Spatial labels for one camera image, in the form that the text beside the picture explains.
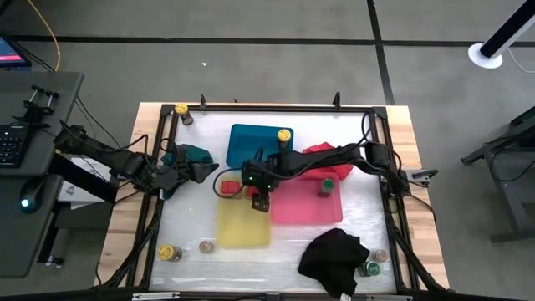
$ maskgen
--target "white paper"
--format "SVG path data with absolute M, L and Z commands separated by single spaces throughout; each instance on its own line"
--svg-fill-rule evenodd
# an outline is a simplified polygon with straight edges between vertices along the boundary
M 85 159 L 86 161 L 80 158 L 72 158 L 71 161 L 79 167 L 82 167 L 85 171 L 95 175 L 102 176 L 104 180 L 110 181 L 111 174 L 110 168 L 104 164 L 99 163 L 93 159 Z M 77 209 L 83 206 L 87 206 L 96 202 L 103 202 L 104 200 L 96 197 L 86 190 L 79 188 L 67 181 L 64 181 L 61 186 L 61 192 L 59 193 L 59 202 L 70 202 L 71 209 Z

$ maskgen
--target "black cloth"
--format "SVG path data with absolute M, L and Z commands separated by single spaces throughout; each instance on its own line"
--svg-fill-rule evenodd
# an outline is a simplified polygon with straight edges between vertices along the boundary
M 308 245 L 298 271 L 303 276 L 318 280 L 334 298 L 340 298 L 342 293 L 353 296 L 357 287 L 355 269 L 368 256 L 369 250 L 360 245 L 360 238 L 334 228 Z

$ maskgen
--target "yellow can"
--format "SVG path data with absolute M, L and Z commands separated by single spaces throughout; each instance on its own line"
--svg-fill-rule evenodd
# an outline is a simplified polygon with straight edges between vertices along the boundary
M 182 258 L 182 250 L 166 244 L 158 250 L 158 258 L 163 261 L 177 262 Z
M 290 133 L 289 130 L 282 129 L 277 133 L 277 143 L 278 143 L 278 149 L 280 151 L 287 151 L 288 150 L 288 142 L 290 142 L 290 139 L 292 138 L 292 133 Z
M 175 105 L 175 113 L 177 113 L 184 125 L 190 125 L 193 123 L 193 117 L 191 117 L 190 111 L 186 104 L 179 103 Z

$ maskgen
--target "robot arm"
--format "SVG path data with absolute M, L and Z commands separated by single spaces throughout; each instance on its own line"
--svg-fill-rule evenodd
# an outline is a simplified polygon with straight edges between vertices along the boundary
M 172 166 L 157 165 L 158 160 L 153 156 L 122 148 L 116 150 L 88 137 L 80 125 L 62 126 L 63 130 L 53 141 L 56 149 L 67 154 L 85 155 L 108 166 L 113 175 L 130 180 L 137 191 L 167 191 L 178 182 L 189 180 L 202 183 L 219 166 L 188 160 L 186 148 L 181 145 L 172 153 Z
M 363 147 L 366 158 L 360 155 Z M 389 157 L 386 145 L 367 142 L 339 146 L 332 150 L 302 154 L 297 151 L 281 150 L 267 157 L 266 161 L 245 161 L 242 165 L 242 183 L 255 186 L 258 194 L 252 196 L 252 208 L 261 212 L 269 210 L 268 193 L 278 187 L 280 181 L 300 176 L 307 170 L 351 164 L 370 175 L 383 176 L 389 184 L 390 193 L 395 196 L 406 195 L 410 191 L 406 174 L 395 167 Z

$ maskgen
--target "red cloth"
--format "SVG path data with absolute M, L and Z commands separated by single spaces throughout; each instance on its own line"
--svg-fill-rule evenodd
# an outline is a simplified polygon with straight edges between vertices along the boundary
M 326 151 L 326 150 L 332 150 L 334 147 L 332 147 L 329 143 L 324 142 L 320 145 L 314 145 L 310 146 L 308 149 L 303 150 L 304 154 L 308 154 L 311 152 L 316 151 Z M 340 166 L 331 166 L 331 167 L 323 167 L 323 168 L 317 168 L 310 171 L 307 171 L 308 173 L 323 173 L 323 172 L 335 172 L 340 180 L 344 180 L 346 177 L 348 177 L 349 173 L 353 169 L 353 166 L 350 164 L 344 164 Z

